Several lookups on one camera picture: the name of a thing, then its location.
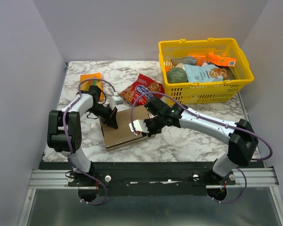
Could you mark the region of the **brown cardboard express box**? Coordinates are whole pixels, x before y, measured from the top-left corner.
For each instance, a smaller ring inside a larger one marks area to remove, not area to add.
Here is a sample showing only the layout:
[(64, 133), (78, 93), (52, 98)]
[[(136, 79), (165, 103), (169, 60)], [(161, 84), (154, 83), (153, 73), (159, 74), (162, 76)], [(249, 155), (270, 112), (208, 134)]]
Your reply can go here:
[(152, 139), (156, 136), (152, 135), (151, 137), (149, 137), (146, 134), (134, 135), (129, 128), (129, 123), (131, 122), (130, 114), (131, 109), (117, 112), (116, 119), (118, 129), (108, 127), (100, 121), (103, 140), (107, 151), (112, 151), (124, 146), (136, 144), (147, 139)]

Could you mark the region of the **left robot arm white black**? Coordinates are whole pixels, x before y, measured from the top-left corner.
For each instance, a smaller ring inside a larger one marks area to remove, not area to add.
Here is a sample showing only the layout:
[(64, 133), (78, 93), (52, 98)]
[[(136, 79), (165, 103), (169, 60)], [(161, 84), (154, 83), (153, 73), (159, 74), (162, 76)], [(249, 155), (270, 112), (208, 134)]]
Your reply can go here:
[(100, 103), (102, 90), (90, 86), (87, 91), (79, 91), (75, 99), (61, 110), (49, 113), (47, 145), (64, 154), (79, 174), (79, 181), (90, 186), (95, 181), (93, 163), (84, 154), (82, 144), (81, 117), (89, 112), (100, 119), (103, 125), (117, 129), (117, 101), (121, 98), (115, 92), (107, 106)]

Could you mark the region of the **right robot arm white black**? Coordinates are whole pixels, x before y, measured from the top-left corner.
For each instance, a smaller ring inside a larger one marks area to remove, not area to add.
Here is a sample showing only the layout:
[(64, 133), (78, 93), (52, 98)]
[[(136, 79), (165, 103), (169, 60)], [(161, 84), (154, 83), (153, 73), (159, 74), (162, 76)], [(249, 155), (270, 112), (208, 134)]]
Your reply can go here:
[(185, 105), (175, 103), (169, 106), (157, 97), (150, 98), (144, 107), (154, 116), (144, 121), (149, 135), (161, 133), (166, 126), (174, 126), (204, 133), (228, 145), (228, 151), (214, 161), (207, 174), (209, 182), (214, 185), (223, 181), (234, 168), (249, 166), (258, 146), (258, 139), (247, 120), (220, 120)]

